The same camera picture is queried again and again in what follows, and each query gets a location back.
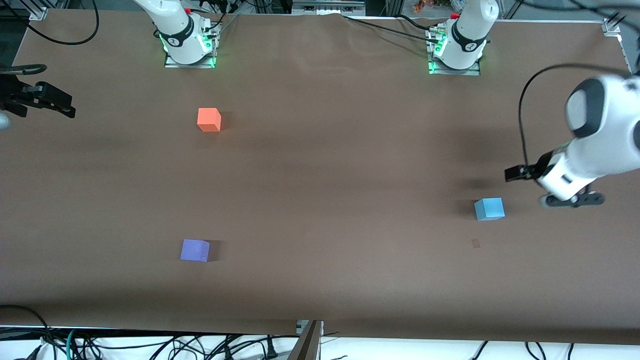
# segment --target purple cube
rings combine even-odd
[[[180,260],[202,261],[209,260],[209,242],[204,240],[184,239]]]

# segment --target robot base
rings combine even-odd
[[[440,50],[440,46],[447,41],[446,34],[447,28],[445,23],[438,24],[433,26],[430,30],[425,30],[424,34],[426,38],[434,38],[440,43],[434,44],[432,42],[427,42],[427,59],[429,60],[429,73],[430,74],[444,74],[444,75],[471,75],[478,76],[480,75],[480,62],[476,60],[476,62],[468,69],[458,70],[452,69],[442,62],[434,53]]]
[[[204,26],[211,26],[211,20],[204,18]],[[202,59],[192,64],[177,63],[174,59],[167,54],[164,57],[164,67],[166,68],[182,68],[182,69],[213,69],[216,67],[216,59],[218,58],[218,47],[220,46],[220,30],[222,24],[218,24],[208,32],[204,33],[205,36],[210,37],[205,41],[206,46],[211,46],[213,50],[206,54]]]
[[[544,208],[578,208],[583,205],[602,205],[604,195],[597,192],[579,193],[571,199],[561,201],[550,193],[540,197],[540,204]]]

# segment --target blue cube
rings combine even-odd
[[[478,221],[496,220],[504,218],[502,198],[492,197],[476,202],[476,217]]]
[[[209,260],[209,242],[204,240],[184,239],[180,260],[202,261]]]

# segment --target table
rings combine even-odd
[[[93,14],[36,26],[76,40]],[[479,77],[429,75],[423,42],[339,15],[240,16],[209,70],[164,69],[153,29],[102,11],[85,45],[27,33],[15,64],[49,70],[25,81],[72,94],[77,117],[29,110],[0,133],[2,302],[54,325],[640,339],[640,172],[598,180],[603,206],[562,210],[502,173],[522,162],[533,73],[625,68],[599,24],[498,22]],[[592,75],[530,87],[531,158],[571,138],[564,102]],[[220,109],[222,132],[197,128],[200,107]],[[506,218],[476,221],[483,197]],[[184,238],[221,244],[220,260],[180,261]]]

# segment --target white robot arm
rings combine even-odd
[[[180,0],[134,0],[149,14],[164,44],[164,50],[180,64],[192,64],[209,54],[211,20],[187,13]]]
[[[447,38],[434,55],[452,69],[468,69],[482,56],[498,13],[495,0],[468,0],[459,19],[444,23]]]
[[[580,191],[595,179],[640,168],[640,78],[604,75],[583,81],[566,102],[575,138],[535,165],[504,171],[505,180],[533,179],[549,191],[544,206],[601,204],[602,195]]]

